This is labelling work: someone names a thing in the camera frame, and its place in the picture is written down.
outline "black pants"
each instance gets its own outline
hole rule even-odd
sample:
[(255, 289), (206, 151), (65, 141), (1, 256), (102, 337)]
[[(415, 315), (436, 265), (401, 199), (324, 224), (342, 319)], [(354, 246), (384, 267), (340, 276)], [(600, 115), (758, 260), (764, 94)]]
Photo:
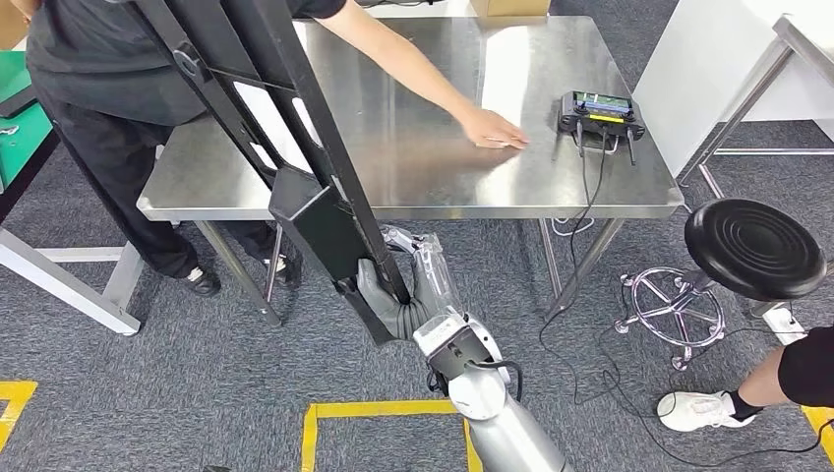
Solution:
[[(136, 208), (156, 162), (155, 148), (168, 141), (173, 128), (74, 106), (32, 84), (69, 154), (142, 259), (163, 275), (188, 275), (197, 266), (194, 247), (170, 223), (149, 221)], [(274, 231), (265, 222), (226, 221), (225, 227), (247, 254), (270, 257)]]
[(834, 326), (816, 327), (785, 347), (779, 386), (795, 403), (834, 408)]

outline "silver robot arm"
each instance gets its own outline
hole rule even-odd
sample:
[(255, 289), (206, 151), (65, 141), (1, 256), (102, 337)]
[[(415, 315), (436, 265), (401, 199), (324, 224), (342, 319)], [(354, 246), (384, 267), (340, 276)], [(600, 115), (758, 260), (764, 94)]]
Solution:
[(413, 339), (448, 383), (451, 403), (469, 423), (470, 438), (487, 472), (573, 472), (535, 418), (507, 392), (509, 375), (498, 344), (469, 317), (448, 274), (434, 234), (412, 236), (383, 227), (387, 243), (412, 255), (414, 299), (398, 305), (381, 291), (372, 265), (360, 265), (359, 289), (387, 329)]

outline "person's arm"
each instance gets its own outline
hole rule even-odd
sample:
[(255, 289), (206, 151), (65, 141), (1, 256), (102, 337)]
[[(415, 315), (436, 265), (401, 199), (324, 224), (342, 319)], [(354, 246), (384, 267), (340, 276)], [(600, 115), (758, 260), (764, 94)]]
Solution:
[(475, 145), (524, 148), (527, 137), (497, 113), (484, 110), (463, 96), (440, 71), (404, 37), (347, 0), (335, 15), (319, 23), (380, 65), (398, 82), (446, 110)]
[(40, 8), (40, 2), (41, 0), (12, 0), (12, 5), (17, 7), (27, 20), (31, 20), (31, 16)]

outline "green workbench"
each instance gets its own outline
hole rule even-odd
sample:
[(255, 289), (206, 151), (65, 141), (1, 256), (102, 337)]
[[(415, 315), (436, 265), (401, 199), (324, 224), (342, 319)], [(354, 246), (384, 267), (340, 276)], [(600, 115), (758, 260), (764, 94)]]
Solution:
[[(24, 53), (0, 52), (0, 101), (29, 84)], [(9, 188), (52, 131), (49, 119), (38, 104), (10, 120), (0, 118), (0, 128), (13, 126), (20, 127), (17, 133), (0, 135), (0, 192)]]

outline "black shorts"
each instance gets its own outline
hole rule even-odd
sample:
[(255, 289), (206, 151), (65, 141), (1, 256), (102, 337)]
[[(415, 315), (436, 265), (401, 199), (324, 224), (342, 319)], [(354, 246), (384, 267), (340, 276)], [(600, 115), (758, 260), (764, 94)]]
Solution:
[(814, 328), (785, 347), (779, 386), (795, 403), (834, 408), (834, 326)]

